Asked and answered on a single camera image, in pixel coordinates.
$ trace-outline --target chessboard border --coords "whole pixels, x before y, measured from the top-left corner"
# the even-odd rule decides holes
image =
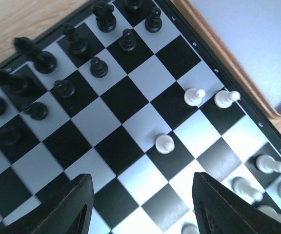
[[[37,44],[40,48],[45,48],[49,44],[56,41],[62,36],[61,25],[64,22],[69,22],[74,25],[82,22],[85,18],[92,14],[91,6],[94,0],[90,0],[83,4],[77,10],[64,17],[62,20],[57,22],[48,30],[44,31],[38,37],[36,37],[33,42]],[[222,83],[228,88],[236,88],[242,95],[241,106],[247,112],[247,114],[258,123],[258,127],[265,134],[268,140],[273,144],[275,149],[278,150],[281,155],[281,134],[275,128],[275,126],[269,121],[266,115],[260,110],[257,104],[252,100],[248,93],[241,87],[238,81],[233,78],[229,70],[224,66],[220,59],[215,55],[212,49],[206,44],[202,37],[197,33],[195,29],[189,24],[185,17],[179,12],[176,6],[170,0],[155,0],[159,7],[165,12],[165,14],[170,17],[171,21],[177,26],[179,31],[188,40],[188,42],[193,46],[193,43],[197,43],[194,49],[199,53],[202,59],[208,64],[210,68],[218,69],[216,73],[217,77],[222,81]],[[25,59],[19,56],[17,53],[13,54],[2,63],[0,63],[0,68],[2,69],[16,69],[25,62]]]

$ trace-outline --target black square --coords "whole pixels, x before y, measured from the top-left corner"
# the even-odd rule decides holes
[[[21,133],[20,140],[15,145],[7,146],[0,142],[0,150],[12,164],[40,143],[19,115],[15,116],[0,129],[4,127],[16,127]]]
[[[44,188],[38,191],[36,196],[43,203],[69,182],[70,180],[65,173],[61,173],[59,176],[49,182]]]
[[[124,6],[124,1],[115,0],[113,4],[118,8],[121,14],[126,18],[126,20],[130,23],[132,27],[135,27],[141,21],[146,19],[156,5],[151,0],[143,0],[141,10],[137,12],[130,12],[126,10]]]
[[[198,107],[185,103],[184,94],[185,91],[175,82],[151,101],[172,130],[198,110]]]
[[[98,95],[92,87],[86,82],[84,77],[78,70],[68,76],[65,80],[72,82],[75,86],[75,92],[70,98],[62,98],[55,88],[51,89],[51,93],[66,111],[66,113],[73,117],[92,101],[98,98]]]
[[[176,80],[201,61],[182,36],[167,44],[156,56]]]
[[[162,232],[167,231],[189,211],[169,184],[143,204],[142,208]]]
[[[35,74],[31,71],[28,65],[24,65],[18,71],[16,71],[13,75],[21,76],[21,77],[29,77],[30,80],[30,88],[25,95],[17,95],[13,94],[9,91],[7,86],[1,86],[2,90],[8,96],[8,98],[12,101],[14,106],[20,112],[21,108],[25,104],[31,104],[36,101],[39,97],[47,92],[46,88],[40,82],[40,80],[35,76]]]
[[[223,138],[203,152],[197,161],[209,175],[219,182],[222,182],[241,165],[240,159]]]
[[[11,168],[0,174],[0,215],[8,216],[32,194]]]
[[[175,144],[175,148],[172,152],[162,155],[157,151],[155,146],[147,151],[149,158],[167,180],[172,179],[185,166],[194,160],[194,157],[174,132],[170,132],[169,136],[172,137]]]
[[[58,128],[43,143],[64,169],[92,148],[71,120]]]
[[[143,151],[122,126],[102,140],[95,149],[117,175],[143,155]]]
[[[281,209],[276,205],[276,203],[274,202],[274,200],[270,197],[270,195],[268,193],[264,193],[263,194],[263,200],[262,201],[255,201],[252,206],[255,208],[258,208],[261,205],[266,205],[266,206],[270,206],[273,209],[275,209],[275,211],[279,214],[281,214]]]
[[[119,46],[120,39],[116,40],[114,43],[107,47],[108,51],[127,74],[132,72],[135,68],[137,68],[143,62],[153,56],[153,52],[149,49],[149,47],[135,32],[134,29],[133,34],[135,36],[135,40],[137,41],[137,46],[133,51],[126,53],[121,50]]]
[[[220,108],[215,104],[214,96],[200,109],[221,135],[244,116],[237,103],[233,103],[229,108]]]
[[[114,179],[95,194],[94,207],[112,229],[131,214],[138,204]]]
[[[101,98],[121,123],[127,121],[148,103],[148,100],[129,77],[123,78],[112,86]]]
[[[62,48],[62,50],[68,55],[68,57],[72,60],[72,62],[76,65],[76,67],[81,67],[87,61],[89,61],[92,57],[102,51],[105,47],[102,43],[97,39],[95,34],[88,28],[86,23],[81,24],[76,28],[76,31],[83,37],[87,38],[90,43],[91,51],[88,56],[85,57],[77,57],[70,53],[69,51],[69,43],[66,37],[63,37],[58,41],[58,45]]]
[[[261,172],[256,167],[256,159],[259,155],[270,155],[276,161],[281,162],[281,157],[277,154],[274,148],[270,145],[270,143],[266,143],[262,148],[260,148],[252,157],[248,159],[245,163],[245,166],[249,169],[252,175],[258,180],[260,185],[266,189],[275,179],[277,179],[281,174],[273,172],[271,174],[266,174]]]

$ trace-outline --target wooden table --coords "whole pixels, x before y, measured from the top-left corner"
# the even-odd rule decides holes
[[[0,0],[0,62],[14,53],[13,37],[35,38],[87,0]],[[281,119],[271,122],[281,133]]]

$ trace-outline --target chessboard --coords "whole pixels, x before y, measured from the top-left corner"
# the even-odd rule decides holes
[[[241,177],[255,195],[240,197],[281,214],[281,135],[169,0],[91,1],[14,47],[0,64],[0,230],[82,173],[89,234],[197,225],[194,172],[232,191]]]

